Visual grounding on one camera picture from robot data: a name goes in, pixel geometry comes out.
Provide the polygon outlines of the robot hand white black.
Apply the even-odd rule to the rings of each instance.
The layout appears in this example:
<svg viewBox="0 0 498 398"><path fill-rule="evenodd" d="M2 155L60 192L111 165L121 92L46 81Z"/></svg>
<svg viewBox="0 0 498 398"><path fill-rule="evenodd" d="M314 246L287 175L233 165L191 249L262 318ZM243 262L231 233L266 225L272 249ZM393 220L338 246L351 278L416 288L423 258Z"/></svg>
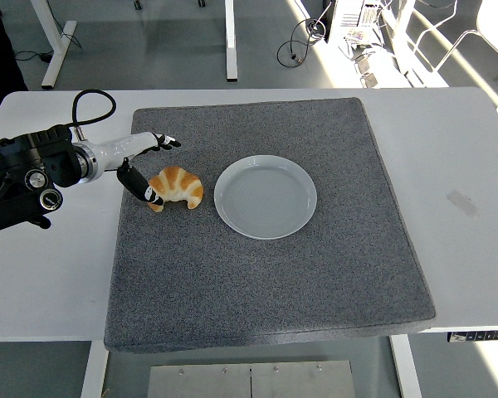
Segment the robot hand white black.
<svg viewBox="0 0 498 398"><path fill-rule="evenodd" d="M175 138L152 132L132 134L127 138L102 144L89 143L87 148L90 151L91 170L85 179L89 182L94 181L104 172L116 171L116 176L120 183L137 199L161 206L164 200L129 162L133 158L151 150L170 150L180 146L180 142Z"/></svg>

